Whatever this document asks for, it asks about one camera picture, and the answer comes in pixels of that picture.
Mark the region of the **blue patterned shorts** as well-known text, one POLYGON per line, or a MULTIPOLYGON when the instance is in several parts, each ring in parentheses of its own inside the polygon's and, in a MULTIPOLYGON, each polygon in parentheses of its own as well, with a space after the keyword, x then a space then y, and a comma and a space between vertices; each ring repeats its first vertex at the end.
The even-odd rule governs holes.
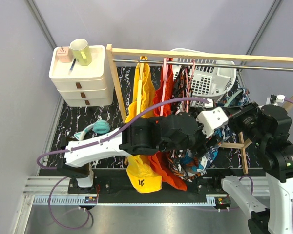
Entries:
MULTIPOLYGON (((243 93, 240 94, 229 107, 243 106, 250 102, 249 90, 247 88, 238 88, 237 90, 239 89, 243 89, 243 93)), ((216 106, 224 106, 224 104, 233 94, 226 94, 223 98, 221 98, 220 101, 216 103, 216 106)), ((228 125, 225 125, 215 130, 214 134, 209 140, 209 143, 212 143, 212 145, 208 147, 208 150, 204 152, 203 155, 198 154, 197 156, 194 156, 189 151, 189 156, 194 159, 194 166, 191 168, 186 167, 186 171, 190 176, 196 174, 195 178, 200 177, 207 173, 207 168, 214 167, 213 161, 217 158, 218 152, 225 148, 224 145, 226 143, 229 144, 230 148, 228 160, 232 161, 233 156, 238 155, 239 166, 243 167, 245 174, 248 173, 249 156, 246 153, 246 149, 237 149, 237 147, 233 146, 234 143, 245 143, 242 133, 236 134, 229 128, 228 125)))

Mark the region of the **mint green hanger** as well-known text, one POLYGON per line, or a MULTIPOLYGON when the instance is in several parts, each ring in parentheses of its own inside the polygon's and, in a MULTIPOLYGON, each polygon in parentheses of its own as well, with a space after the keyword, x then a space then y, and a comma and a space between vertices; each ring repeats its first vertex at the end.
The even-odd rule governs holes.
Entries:
POLYGON ((224 104, 224 107, 229 107, 231 103, 240 95, 243 93, 243 89, 237 90, 224 104))

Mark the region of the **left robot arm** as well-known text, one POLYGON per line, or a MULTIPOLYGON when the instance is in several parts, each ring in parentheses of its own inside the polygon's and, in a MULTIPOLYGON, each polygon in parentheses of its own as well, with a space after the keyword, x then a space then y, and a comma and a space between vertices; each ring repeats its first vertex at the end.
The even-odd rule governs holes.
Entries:
POLYGON ((185 112, 167 117, 135 117, 102 136, 68 142, 56 170, 76 179, 79 188, 90 193, 96 186, 90 162, 113 156, 153 156, 159 152, 175 159, 186 153, 203 157, 221 141, 214 132, 227 122, 227 117, 215 111, 203 111, 198 117, 185 112))

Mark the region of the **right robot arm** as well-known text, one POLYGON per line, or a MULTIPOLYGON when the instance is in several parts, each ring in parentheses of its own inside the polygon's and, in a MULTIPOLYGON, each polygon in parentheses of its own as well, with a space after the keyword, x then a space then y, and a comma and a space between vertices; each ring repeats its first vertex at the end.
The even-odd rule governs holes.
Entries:
POLYGON ((259 107, 253 102, 223 110, 229 127, 243 132, 257 149, 270 206, 260 203, 233 175, 215 178, 213 190, 230 195, 247 217, 250 233, 293 234, 293 144, 288 140, 292 119, 283 107, 272 104, 259 107))

